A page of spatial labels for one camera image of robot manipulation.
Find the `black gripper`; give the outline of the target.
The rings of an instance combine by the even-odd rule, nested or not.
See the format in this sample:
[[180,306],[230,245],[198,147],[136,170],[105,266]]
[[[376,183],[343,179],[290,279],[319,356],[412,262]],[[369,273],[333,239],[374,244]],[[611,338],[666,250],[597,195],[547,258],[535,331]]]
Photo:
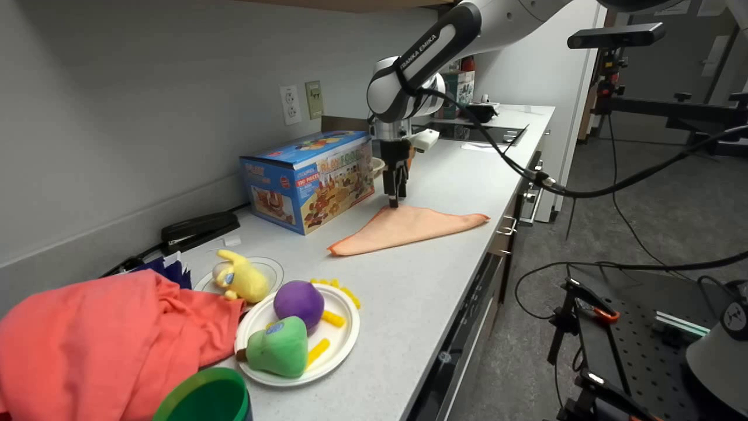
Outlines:
[[400,202],[407,199],[408,156],[412,156],[408,141],[382,141],[381,142],[381,160],[386,163],[382,192],[387,195],[390,208],[397,208]]

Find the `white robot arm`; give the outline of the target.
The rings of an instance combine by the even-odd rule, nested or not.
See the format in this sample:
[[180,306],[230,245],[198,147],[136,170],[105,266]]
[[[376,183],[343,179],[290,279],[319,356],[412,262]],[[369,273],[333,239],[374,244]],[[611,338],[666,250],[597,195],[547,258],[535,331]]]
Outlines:
[[438,70],[463,57],[511,45],[569,0],[457,0],[405,55],[376,64],[367,85],[374,141],[378,142],[382,192],[397,208],[407,197],[412,142],[405,131],[414,117],[441,106]]

